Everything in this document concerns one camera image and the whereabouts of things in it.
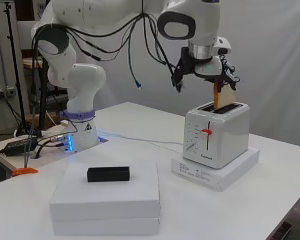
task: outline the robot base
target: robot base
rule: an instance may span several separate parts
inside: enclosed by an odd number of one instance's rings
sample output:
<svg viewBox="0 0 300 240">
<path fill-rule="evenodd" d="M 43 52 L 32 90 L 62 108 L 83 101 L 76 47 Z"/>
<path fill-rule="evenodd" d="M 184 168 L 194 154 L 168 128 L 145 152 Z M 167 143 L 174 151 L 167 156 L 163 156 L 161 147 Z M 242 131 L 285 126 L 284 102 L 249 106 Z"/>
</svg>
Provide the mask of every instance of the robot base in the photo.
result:
<svg viewBox="0 0 300 240">
<path fill-rule="evenodd" d="M 63 130 L 63 133 L 68 133 L 64 140 L 66 152 L 76 153 L 100 144 L 94 119 L 83 119 L 72 123 Z"/>
</svg>

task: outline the white wall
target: white wall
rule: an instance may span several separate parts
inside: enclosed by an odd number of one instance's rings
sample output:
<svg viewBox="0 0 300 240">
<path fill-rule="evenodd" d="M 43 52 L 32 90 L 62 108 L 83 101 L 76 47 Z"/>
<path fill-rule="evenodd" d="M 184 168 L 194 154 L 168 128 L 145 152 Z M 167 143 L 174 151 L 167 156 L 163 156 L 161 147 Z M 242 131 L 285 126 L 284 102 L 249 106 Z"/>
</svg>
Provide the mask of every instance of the white wall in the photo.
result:
<svg viewBox="0 0 300 240">
<path fill-rule="evenodd" d="M 252 110 L 251 132 L 300 145 L 300 0 L 224 0 L 221 6 L 219 35 L 233 47 L 228 60 L 242 79 L 238 101 Z M 114 49 L 120 37 L 99 43 Z M 186 43 L 162 38 L 161 42 L 169 59 L 177 63 Z M 184 115 L 213 99 L 212 84 L 193 76 L 186 77 L 186 88 L 176 93 L 168 70 L 148 57 L 141 26 L 134 34 L 133 66 L 142 91 L 130 76 L 126 51 L 102 64 L 108 79 L 95 98 L 97 109 L 131 101 Z"/>
</svg>

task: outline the black eraser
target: black eraser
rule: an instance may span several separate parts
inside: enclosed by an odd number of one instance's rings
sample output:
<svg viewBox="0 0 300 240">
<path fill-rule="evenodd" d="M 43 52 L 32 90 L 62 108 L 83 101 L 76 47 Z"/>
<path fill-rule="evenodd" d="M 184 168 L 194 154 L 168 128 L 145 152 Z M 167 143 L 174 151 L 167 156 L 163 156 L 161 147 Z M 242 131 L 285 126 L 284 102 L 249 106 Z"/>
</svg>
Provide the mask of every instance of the black eraser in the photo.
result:
<svg viewBox="0 0 300 240">
<path fill-rule="evenodd" d="M 98 167 L 89 168 L 88 182 L 123 182 L 130 181 L 129 167 Z"/>
</svg>

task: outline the blue led light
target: blue led light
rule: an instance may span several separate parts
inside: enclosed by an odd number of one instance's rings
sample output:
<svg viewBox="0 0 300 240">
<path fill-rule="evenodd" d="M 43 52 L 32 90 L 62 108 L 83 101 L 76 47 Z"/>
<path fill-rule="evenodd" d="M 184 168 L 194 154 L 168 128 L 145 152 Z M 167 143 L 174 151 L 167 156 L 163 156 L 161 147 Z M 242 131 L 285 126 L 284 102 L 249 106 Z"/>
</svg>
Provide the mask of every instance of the blue led light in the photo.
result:
<svg viewBox="0 0 300 240">
<path fill-rule="evenodd" d="M 72 144 L 72 136 L 68 136 L 68 145 L 69 145 L 69 152 L 73 151 L 73 144 Z"/>
</svg>

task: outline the white base platform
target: white base platform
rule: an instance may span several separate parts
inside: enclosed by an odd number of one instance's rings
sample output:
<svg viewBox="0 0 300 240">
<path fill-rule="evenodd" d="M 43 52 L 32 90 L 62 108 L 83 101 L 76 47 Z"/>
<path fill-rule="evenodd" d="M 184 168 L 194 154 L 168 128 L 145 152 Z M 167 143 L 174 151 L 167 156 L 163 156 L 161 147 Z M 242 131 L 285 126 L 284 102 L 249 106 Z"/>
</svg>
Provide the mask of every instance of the white base platform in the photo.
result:
<svg viewBox="0 0 300 240">
<path fill-rule="evenodd" d="M 55 236 L 151 236 L 159 233 L 158 218 L 53 222 Z"/>
<path fill-rule="evenodd" d="M 113 151 L 107 146 L 94 147 L 77 154 L 78 161 L 69 164 L 50 201 L 55 235 L 154 235 L 159 232 L 156 162 L 131 162 L 128 155 L 126 159 L 123 156 L 116 159 L 111 157 Z M 120 166 L 130 167 L 130 181 L 87 182 L 90 167 Z"/>
<path fill-rule="evenodd" d="M 258 149 L 249 148 L 222 169 L 213 169 L 187 160 L 180 155 L 171 160 L 171 170 L 209 188 L 224 191 L 258 163 L 259 153 Z"/>
</svg>

